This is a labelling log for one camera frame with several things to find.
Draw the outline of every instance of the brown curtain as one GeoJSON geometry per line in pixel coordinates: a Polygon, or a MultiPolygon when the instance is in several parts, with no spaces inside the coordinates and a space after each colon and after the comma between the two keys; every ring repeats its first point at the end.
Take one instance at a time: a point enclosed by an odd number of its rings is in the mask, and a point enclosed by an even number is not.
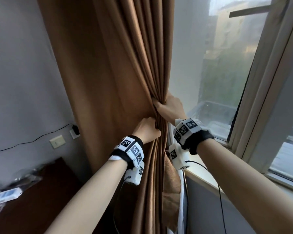
{"type": "Polygon", "coordinates": [[[175,231],[180,178],[164,153],[167,122],[151,100],[166,100],[174,0],[38,3],[93,172],[142,118],[157,118],[162,136],[145,147],[142,181],[128,201],[134,208],[124,210],[127,220],[117,216],[130,222],[124,233],[175,231]]]}

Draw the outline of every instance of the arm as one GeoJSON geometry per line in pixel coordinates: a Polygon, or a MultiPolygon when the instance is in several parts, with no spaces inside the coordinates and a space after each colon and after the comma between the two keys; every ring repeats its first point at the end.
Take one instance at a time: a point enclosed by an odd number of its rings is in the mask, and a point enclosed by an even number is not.
{"type": "MultiPolygon", "coordinates": [[[[186,119],[182,103],[168,95],[165,105],[153,100],[167,121],[186,119]]],[[[213,139],[197,153],[227,197],[257,233],[293,233],[293,201],[273,182],[213,139]]]]}
{"type": "MultiPolygon", "coordinates": [[[[160,137],[155,119],[144,118],[133,135],[148,143],[160,137]]],[[[45,234],[91,234],[107,208],[127,169],[124,160],[108,160],[75,194],[45,234]]]]}

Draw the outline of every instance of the forearm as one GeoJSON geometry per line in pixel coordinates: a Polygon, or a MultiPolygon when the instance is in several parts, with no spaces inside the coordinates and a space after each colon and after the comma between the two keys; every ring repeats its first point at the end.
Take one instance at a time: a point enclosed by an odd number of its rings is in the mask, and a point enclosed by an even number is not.
{"type": "Polygon", "coordinates": [[[257,233],[293,233],[293,201],[273,182],[212,139],[197,153],[257,233]]]}
{"type": "Polygon", "coordinates": [[[124,160],[108,160],[56,217],[46,234],[91,234],[124,175],[124,160]]]}

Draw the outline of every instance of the person's left hand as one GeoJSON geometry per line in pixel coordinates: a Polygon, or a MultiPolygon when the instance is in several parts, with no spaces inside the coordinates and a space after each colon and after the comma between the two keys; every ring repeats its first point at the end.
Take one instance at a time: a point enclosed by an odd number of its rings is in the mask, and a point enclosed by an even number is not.
{"type": "Polygon", "coordinates": [[[133,132],[133,135],[139,137],[143,144],[154,141],[156,138],[160,137],[161,132],[155,129],[155,119],[152,117],[143,118],[142,121],[137,125],[133,132]]]}

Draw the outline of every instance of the window pane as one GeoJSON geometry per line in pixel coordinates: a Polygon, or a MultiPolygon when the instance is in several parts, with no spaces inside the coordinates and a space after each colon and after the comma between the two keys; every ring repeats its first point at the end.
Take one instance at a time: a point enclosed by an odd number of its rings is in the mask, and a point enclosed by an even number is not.
{"type": "Polygon", "coordinates": [[[188,116],[227,140],[267,16],[229,14],[271,0],[191,1],[186,6],[176,0],[169,89],[181,98],[188,116]]]}
{"type": "Polygon", "coordinates": [[[272,162],[270,169],[293,180],[293,128],[272,162]]]}

